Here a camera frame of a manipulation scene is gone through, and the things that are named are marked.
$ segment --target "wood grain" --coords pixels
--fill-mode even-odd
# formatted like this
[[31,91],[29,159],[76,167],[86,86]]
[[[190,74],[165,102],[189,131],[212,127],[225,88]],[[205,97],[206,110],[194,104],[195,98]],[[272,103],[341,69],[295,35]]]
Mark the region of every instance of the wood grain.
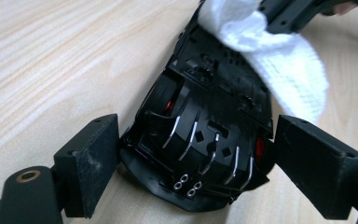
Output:
[[[0,194],[16,171],[51,166],[53,154],[90,120],[118,113],[125,131],[198,2],[0,0]],[[318,16],[303,35],[331,84],[319,126],[358,149],[358,9]],[[280,111],[275,105],[275,118]],[[279,167],[269,177],[225,209],[194,214],[152,196],[120,166],[94,217],[65,222],[331,222]],[[348,222],[356,218],[353,211]]]

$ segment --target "diamond-shaped hole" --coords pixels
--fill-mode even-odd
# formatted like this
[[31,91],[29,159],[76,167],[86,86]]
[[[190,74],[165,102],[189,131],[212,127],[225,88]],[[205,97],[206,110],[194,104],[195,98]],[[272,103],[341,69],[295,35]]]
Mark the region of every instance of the diamond-shaped hole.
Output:
[[204,137],[203,137],[203,134],[202,134],[202,131],[198,131],[196,132],[196,140],[197,142],[202,142],[204,140]]
[[222,150],[222,153],[223,153],[223,156],[224,156],[225,158],[231,156],[231,150],[229,149],[229,147],[224,148],[224,149]]

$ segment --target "white paper towel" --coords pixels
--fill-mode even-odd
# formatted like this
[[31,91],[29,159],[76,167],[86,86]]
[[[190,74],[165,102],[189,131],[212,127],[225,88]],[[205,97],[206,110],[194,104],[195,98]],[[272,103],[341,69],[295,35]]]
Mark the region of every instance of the white paper towel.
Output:
[[250,63],[284,113],[316,123],[324,111],[324,66],[301,35],[272,35],[257,0],[207,0],[199,24]]

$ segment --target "white tissue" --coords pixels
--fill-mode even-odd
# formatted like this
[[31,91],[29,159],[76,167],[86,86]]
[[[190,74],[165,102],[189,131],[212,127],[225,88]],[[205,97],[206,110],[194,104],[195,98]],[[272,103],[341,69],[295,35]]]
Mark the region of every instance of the white tissue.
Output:
[[326,100],[324,66],[301,35],[272,35],[257,0],[207,0],[199,24],[250,63],[284,113],[316,123]]

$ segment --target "circular metal contact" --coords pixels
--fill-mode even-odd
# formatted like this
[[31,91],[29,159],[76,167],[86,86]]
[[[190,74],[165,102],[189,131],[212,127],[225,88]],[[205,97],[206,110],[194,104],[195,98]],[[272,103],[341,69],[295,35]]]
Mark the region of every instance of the circular metal contact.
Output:
[[201,187],[202,187],[202,183],[199,181],[194,185],[193,189],[200,189]]
[[174,188],[174,189],[181,189],[181,188],[182,188],[182,182],[176,182],[176,183],[173,185],[173,188]]
[[187,197],[193,197],[196,194],[196,190],[195,189],[190,189],[187,192]]
[[26,171],[17,176],[16,181],[19,183],[26,183],[31,180],[35,180],[40,176],[40,171],[38,170],[30,170]]
[[182,175],[182,177],[180,177],[180,182],[185,183],[188,180],[188,175]]

